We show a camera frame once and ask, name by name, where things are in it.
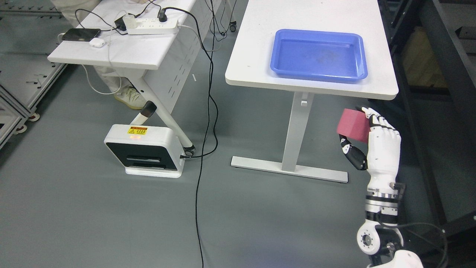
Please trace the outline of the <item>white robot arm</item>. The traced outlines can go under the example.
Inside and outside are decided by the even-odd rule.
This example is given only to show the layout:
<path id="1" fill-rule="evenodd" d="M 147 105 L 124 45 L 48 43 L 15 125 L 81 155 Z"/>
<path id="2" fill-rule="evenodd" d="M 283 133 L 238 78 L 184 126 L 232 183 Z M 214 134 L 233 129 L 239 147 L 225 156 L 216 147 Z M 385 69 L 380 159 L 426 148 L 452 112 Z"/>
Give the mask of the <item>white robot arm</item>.
<path id="1" fill-rule="evenodd" d="M 357 244 L 370 258 L 369 268 L 422 268 L 417 254 L 405 249 L 398 229 L 398 204 L 405 184 L 391 183 L 393 193 L 369 188 L 366 195 L 366 219 L 356 235 Z"/>

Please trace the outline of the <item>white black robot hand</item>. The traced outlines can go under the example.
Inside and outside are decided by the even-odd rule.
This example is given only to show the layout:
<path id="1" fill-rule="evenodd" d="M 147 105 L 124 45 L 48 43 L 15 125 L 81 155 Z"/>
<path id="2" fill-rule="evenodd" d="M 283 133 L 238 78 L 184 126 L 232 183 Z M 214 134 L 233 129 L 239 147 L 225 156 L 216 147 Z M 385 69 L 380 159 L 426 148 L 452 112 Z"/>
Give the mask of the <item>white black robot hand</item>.
<path id="1" fill-rule="evenodd" d="M 341 149 L 357 170 L 367 170 L 370 182 L 367 188 L 382 193 L 393 193 L 390 184 L 396 182 L 399 168 L 401 136 L 379 112 L 372 108 L 355 109 L 369 119 L 368 143 L 339 135 Z"/>

